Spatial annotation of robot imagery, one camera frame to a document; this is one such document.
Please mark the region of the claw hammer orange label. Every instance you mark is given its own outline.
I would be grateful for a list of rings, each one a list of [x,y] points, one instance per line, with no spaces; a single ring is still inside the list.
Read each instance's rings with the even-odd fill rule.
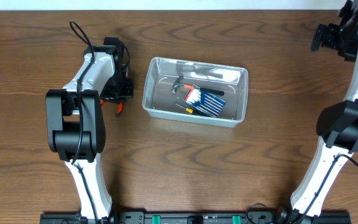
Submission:
[[[190,90],[199,90],[199,91],[202,91],[202,92],[207,92],[207,93],[215,94],[215,95],[218,95],[218,96],[224,96],[224,92],[222,90],[215,90],[215,89],[212,89],[212,88],[203,88],[203,87],[199,87],[199,86],[196,86],[196,85],[183,84],[183,83],[181,83],[181,81],[183,79],[184,79],[184,76],[180,76],[173,82],[172,90],[171,90],[172,93],[176,93],[177,89],[179,87],[183,87],[183,88],[187,88],[187,89],[190,89]]]

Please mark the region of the precision screwdriver set case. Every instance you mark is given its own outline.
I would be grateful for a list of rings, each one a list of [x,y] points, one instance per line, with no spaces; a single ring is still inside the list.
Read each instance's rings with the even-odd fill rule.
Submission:
[[[226,101],[212,93],[203,92],[196,89],[190,89],[184,97],[184,102],[196,110],[210,116],[217,118]]]

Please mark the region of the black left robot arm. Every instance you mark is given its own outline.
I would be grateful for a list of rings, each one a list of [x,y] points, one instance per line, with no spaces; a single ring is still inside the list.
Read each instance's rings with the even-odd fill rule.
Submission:
[[[69,168],[80,196],[77,213],[42,214],[41,223],[116,223],[113,200],[103,175],[101,153],[106,143],[102,112],[105,102],[119,106],[134,96],[128,77],[129,51],[117,37],[90,45],[72,81],[45,97],[48,145]]]

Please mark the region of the red handled cutting pliers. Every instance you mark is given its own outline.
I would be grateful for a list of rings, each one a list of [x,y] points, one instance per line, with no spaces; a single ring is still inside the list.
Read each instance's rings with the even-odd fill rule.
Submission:
[[[115,103],[115,104],[118,104],[119,106],[118,106],[118,109],[117,109],[117,111],[116,111],[116,113],[115,113],[115,116],[116,117],[118,117],[118,116],[120,116],[121,115],[121,113],[122,113],[122,111],[123,111],[123,108],[124,108],[124,103],[123,102],[121,102],[121,101],[109,101],[109,100],[104,100],[104,99],[100,99],[100,105],[102,106],[102,105],[104,105],[104,104],[106,104],[106,103]]]

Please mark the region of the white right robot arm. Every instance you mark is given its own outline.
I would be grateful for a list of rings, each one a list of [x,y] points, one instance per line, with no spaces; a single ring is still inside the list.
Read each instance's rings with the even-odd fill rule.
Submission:
[[[299,187],[290,197],[288,214],[279,223],[349,223],[348,215],[323,215],[323,202],[346,162],[358,151],[358,0],[346,1],[339,10],[340,24],[320,24],[311,51],[327,47],[355,67],[342,102],[328,106],[316,125],[318,146]]]

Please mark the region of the black yellow screwdriver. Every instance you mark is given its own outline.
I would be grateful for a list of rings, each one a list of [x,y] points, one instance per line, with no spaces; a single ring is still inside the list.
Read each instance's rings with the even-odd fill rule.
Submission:
[[[199,111],[197,109],[188,108],[188,107],[183,106],[183,105],[181,105],[179,103],[175,103],[175,105],[178,106],[179,108],[187,111],[190,114],[197,115],[197,116],[208,116],[207,114],[205,114],[202,111]]]

